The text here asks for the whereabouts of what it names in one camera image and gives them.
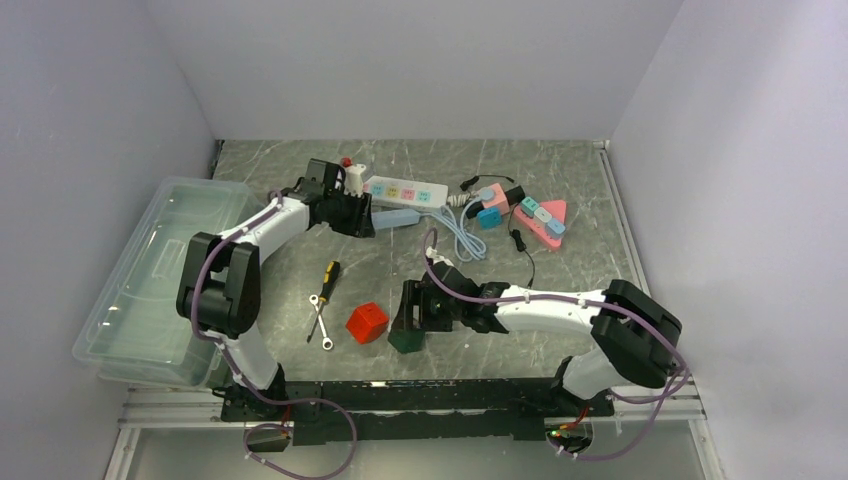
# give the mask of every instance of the screwdriver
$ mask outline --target screwdriver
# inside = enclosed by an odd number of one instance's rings
[[[342,265],[335,260],[327,265],[327,271],[324,272],[324,284],[321,287],[321,293],[318,295],[318,311],[315,312],[315,320],[312,322],[312,330],[310,330],[309,336],[306,337],[306,343],[312,341],[312,335],[315,334],[315,327],[318,326],[318,317],[321,316],[321,312],[324,310],[324,304],[330,301],[330,295],[333,294],[333,289],[336,287],[336,281],[339,279],[341,271]]]

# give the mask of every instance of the yellow screwdriver handle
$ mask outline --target yellow screwdriver handle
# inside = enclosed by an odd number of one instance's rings
[[[342,266],[339,262],[333,260],[327,265],[327,271],[324,273],[324,286],[321,287],[321,294],[318,299],[324,303],[330,301],[330,295],[333,293],[333,288],[336,286],[336,281],[342,272]]]

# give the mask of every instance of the black cable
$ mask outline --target black cable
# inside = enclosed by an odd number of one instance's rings
[[[524,253],[527,254],[527,258],[530,259],[530,264],[533,265],[533,274],[530,275],[530,281],[527,282],[527,288],[533,288],[533,280],[536,279],[536,262],[533,261],[533,256],[530,255],[530,252],[524,250]]]
[[[518,229],[510,230],[510,225],[512,225],[512,213],[515,212],[515,205],[509,211],[509,219],[506,221],[506,231],[509,232],[509,236],[512,237],[512,240],[515,242],[515,249],[519,252],[524,252],[527,254],[527,258],[530,259],[530,264],[533,266],[533,274],[530,275],[530,281],[527,282],[527,288],[533,288],[533,281],[536,280],[536,262],[533,260],[533,256],[530,255],[530,252],[527,251],[527,244],[524,243],[524,240],[521,239],[521,232]]]
[[[477,182],[479,182],[479,181],[480,181],[480,177],[497,177],[497,178],[504,178],[504,179],[508,180],[508,181],[509,181],[509,183],[515,184],[515,179],[514,179],[514,178],[512,178],[512,177],[507,177],[506,175],[489,175],[489,174],[485,174],[485,175],[474,175],[473,177],[469,178],[468,180],[466,180],[466,181],[464,181],[464,182],[460,183],[460,184],[459,184],[459,188],[460,188],[463,192],[467,192],[467,191],[468,191],[468,189],[469,189],[469,188],[471,188],[471,186],[472,186],[472,185],[474,185],[475,183],[477,183]]]

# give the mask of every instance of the blue block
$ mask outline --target blue block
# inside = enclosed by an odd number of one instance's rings
[[[480,210],[480,213],[477,214],[477,221],[480,222],[480,228],[483,230],[495,228],[503,223],[498,207],[489,207]]]
[[[371,223],[374,224],[374,230],[415,225],[420,219],[421,214],[411,208],[371,213]]]
[[[556,218],[552,218],[545,224],[545,233],[554,240],[559,240],[565,235],[565,225]]]
[[[539,208],[539,204],[536,203],[536,200],[533,200],[530,197],[524,197],[524,200],[521,201],[521,211],[524,212],[524,215],[527,215],[530,218],[533,218],[533,214],[536,213],[536,209]]]

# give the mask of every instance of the plug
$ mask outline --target plug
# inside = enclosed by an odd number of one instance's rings
[[[473,177],[469,178],[468,180],[460,183],[459,188],[463,192],[467,192],[468,189],[471,188],[471,186],[474,185],[475,183],[477,183],[478,181],[480,181],[480,177],[477,176],[477,175],[474,175]]]
[[[517,228],[513,228],[512,231],[509,232],[509,236],[515,241],[516,250],[519,252],[527,250],[527,245],[524,243],[524,240],[521,239],[521,232],[519,232]]]

